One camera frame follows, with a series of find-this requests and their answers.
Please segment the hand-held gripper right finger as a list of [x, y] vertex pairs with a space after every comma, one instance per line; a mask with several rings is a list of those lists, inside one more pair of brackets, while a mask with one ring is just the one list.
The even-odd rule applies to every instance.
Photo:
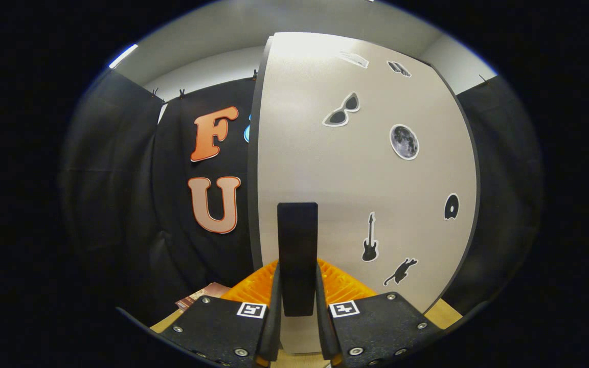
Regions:
[[316, 307], [321, 352], [332, 367], [398, 364], [444, 335], [446, 304], [421, 313], [395, 291], [377, 294], [318, 260]]

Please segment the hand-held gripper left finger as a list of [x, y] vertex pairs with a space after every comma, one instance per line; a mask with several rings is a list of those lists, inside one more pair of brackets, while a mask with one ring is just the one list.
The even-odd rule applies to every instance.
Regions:
[[154, 328], [119, 312], [156, 340], [211, 366], [269, 367], [280, 349], [280, 263], [262, 266], [220, 297], [199, 296]]

